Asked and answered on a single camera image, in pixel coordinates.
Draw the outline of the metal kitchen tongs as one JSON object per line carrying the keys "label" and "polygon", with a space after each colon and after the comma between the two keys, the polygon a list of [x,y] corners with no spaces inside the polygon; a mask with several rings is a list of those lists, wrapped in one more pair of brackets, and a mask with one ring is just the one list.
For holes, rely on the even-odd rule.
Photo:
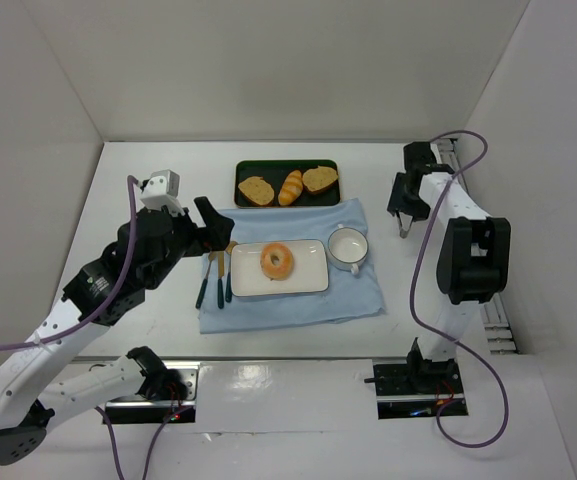
{"label": "metal kitchen tongs", "polygon": [[403,212],[397,212],[395,218],[397,220],[399,237],[405,239],[415,222],[415,218]]}

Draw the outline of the orange glazed donut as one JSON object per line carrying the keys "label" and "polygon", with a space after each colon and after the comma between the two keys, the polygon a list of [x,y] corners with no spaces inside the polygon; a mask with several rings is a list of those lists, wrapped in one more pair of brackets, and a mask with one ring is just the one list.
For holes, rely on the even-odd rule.
{"label": "orange glazed donut", "polygon": [[260,266],[267,278],[285,280],[292,274],[294,268],[292,251],[283,243],[269,243],[262,249]]}

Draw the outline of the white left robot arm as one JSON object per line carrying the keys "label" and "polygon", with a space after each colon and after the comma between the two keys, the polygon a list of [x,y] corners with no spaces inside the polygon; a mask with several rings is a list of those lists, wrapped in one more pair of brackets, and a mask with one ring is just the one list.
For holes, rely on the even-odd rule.
{"label": "white left robot arm", "polygon": [[78,377],[57,381],[90,343],[159,287],[177,262],[223,250],[235,223],[205,197],[194,200],[204,221],[197,226],[182,209],[142,208],[117,231],[116,241],[81,268],[36,330],[28,347],[0,365],[0,466],[38,448],[65,421],[107,401],[146,399],[180,388],[178,374],[146,346]]}

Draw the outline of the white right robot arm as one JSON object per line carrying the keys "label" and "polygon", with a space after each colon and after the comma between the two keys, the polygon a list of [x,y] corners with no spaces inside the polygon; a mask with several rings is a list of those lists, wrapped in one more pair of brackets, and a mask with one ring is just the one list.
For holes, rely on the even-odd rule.
{"label": "white right robot arm", "polygon": [[[409,307],[424,329],[406,358],[406,382],[415,393],[456,389],[457,343],[482,306],[507,285],[511,226],[479,207],[459,185],[456,172],[440,163],[431,144],[413,142],[403,148],[404,170],[394,177],[387,211],[397,220],[399,236],[425,221],[413,270]],[[426,322],[416,309],[416,288],[432,230],[438,226],[442,244],[435,278],[443,295],[437,318]]]}

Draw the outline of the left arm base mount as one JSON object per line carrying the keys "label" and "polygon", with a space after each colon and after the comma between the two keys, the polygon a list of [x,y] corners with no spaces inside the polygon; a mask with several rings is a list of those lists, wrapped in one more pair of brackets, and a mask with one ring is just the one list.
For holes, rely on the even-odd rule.
{"label": "left arm base mount", "polygon": [[113,425],[159,424],[168,415],[172,415],[170,424],[195,422],[199,364],[167,361],[165,365],[175,375],[171,374],[156,393],[119,397],[103,406]]}

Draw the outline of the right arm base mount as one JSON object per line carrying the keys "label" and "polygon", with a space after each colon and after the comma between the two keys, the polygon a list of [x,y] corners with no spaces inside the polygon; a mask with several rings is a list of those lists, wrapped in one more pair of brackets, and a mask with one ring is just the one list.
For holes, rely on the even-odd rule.
{"label": "right arm base mount", "polygon": [[364,383],[374,387],[378,418],[467,416],[468,407],[459,371],[448,375],[414,375],[404,363],[375,363]]}

